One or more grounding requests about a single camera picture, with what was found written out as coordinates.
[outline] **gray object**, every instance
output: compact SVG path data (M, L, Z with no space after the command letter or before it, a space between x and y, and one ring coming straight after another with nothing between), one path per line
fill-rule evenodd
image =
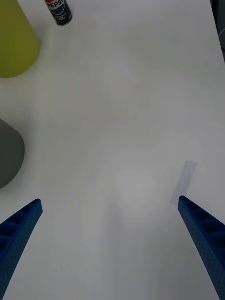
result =
M0 119L0 188L7 185L20 170L24 151L21 135Z

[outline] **yellow cylinder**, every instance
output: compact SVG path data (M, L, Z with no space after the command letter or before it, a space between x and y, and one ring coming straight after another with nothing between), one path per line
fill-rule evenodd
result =
M0 77L26 71L40 53L40 42L17 0L0 0Z

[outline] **soda can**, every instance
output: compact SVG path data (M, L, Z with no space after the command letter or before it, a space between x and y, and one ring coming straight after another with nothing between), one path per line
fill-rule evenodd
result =
M72 20L72 12L66 0L45 0L56 24L64 26Z

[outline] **white table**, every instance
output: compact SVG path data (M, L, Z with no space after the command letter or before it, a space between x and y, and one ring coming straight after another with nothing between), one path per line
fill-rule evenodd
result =
M35 198L44 208L4 300L218 299L173 199L225 222L210 1L69 4L73 21L58 27L43 1L21 1L42 52L0 80L0 117L26 146L0 221Z

